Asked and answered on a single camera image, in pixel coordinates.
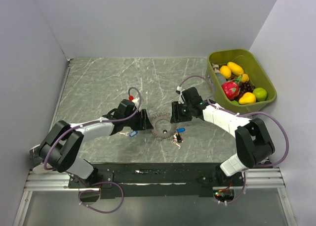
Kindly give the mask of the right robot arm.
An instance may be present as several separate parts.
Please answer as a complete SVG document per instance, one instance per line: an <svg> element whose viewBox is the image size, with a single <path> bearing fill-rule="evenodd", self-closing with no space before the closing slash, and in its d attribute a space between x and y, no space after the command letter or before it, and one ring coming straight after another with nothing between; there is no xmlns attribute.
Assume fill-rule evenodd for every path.
<svg viewBox="0 0 316 226"><path fill-rule="evenodd" d="M179 100L172 102L170 122L189 122L199 118L212 123L235 138L236 153L216 167L216 181L228 185L236 173L251 169L275 152L275 147L263 120L240 117L213 100L203 100L196 88L177 87Z"/></svg>

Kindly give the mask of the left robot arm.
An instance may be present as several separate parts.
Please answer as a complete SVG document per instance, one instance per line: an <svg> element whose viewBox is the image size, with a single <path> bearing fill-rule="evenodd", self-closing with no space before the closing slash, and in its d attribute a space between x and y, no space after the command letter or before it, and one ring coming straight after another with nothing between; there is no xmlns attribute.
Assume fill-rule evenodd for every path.
<svg viewBox="0 0 316 226"><path fill-rule="evenodd" d="M93 121L80 124L58 121L42 143L30 150L32 171L36 174L51 170L67 172L79 177L84 186L93 187L100 179L98 169L78 157L81 145L102 136L120 133L125 127L130 127L134 132L153 129L147 111L128 99Z"/></svg>

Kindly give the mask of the round metal key organizer disc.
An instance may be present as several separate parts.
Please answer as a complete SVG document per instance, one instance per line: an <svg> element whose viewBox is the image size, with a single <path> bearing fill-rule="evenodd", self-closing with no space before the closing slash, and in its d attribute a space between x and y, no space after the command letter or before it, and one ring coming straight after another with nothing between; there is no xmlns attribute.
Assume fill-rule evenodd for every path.
<svg viewBox="0 0 316 226"><path fill-rule="evenodd" d="M177 129L175 123L171 123L171 114L166 112L159 112L150 118L153 129L151 133L157 140L171 139Z"/></svg>

